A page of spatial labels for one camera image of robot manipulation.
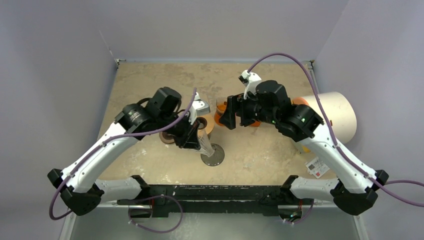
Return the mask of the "wooden ring dripper stand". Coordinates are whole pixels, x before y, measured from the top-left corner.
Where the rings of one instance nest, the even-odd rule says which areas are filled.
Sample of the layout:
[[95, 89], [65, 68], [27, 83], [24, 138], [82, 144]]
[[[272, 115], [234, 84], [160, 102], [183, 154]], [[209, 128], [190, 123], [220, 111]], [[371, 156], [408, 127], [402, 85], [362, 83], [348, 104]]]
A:
[[202, 137], [204, 135], [207, 135], [207, 137], [210, 139], [211, 138], [211, 134], [212, 131], [215, 127], [215, 120], [212, 114], [206, 114], [206, 115], [202, 115], [197, 117], [196, 119], [199, 122], [198, 125], [198, 136]]

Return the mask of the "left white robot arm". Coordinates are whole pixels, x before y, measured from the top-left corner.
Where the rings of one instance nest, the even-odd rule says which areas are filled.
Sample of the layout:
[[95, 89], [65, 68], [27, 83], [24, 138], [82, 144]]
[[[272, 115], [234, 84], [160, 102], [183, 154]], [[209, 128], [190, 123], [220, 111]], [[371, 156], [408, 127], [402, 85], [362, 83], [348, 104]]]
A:
[[170, 87], [159, 88], [152, 97], [126, 105], [106, 132], [78, 160], [64, 169], [52, 169], [47, 177], [70, 213], [78, 216], [99, 204], [132, 200], [138, 205], [149, 199], [149, 185], [139, 175], [120, 180], [101, 180], [100, 175], [126, 150], [144, 137], [159, 133], [171, 135], [181, 149], [198, 151], [198, 118], [210, 106], [193, 92], [188, 106], [180, 110], [182, 96]]

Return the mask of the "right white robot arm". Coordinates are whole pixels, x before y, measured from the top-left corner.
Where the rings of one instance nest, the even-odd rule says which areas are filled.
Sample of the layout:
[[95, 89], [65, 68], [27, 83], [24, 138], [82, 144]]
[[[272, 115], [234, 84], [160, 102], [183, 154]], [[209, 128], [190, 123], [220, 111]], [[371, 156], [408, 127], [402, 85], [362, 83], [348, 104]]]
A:
[[283, 136], [312, 151], [335, 174], [333, 179], [307, 179], [291, 175], [282, 185], [280, 196], [288, 204], [298, 199], [334, 203], [343, 212], [357, 216], [370, 209], [378, 199], [377, 191], [389, 176], [360, 161], [340, 141], [333, 140], [329, 126], [310, 106], [294, 104], [282, 84], [260, 81], [253, 90], [230, 95], [220, 124], [232, 130], [255, 122], [273, 125]]

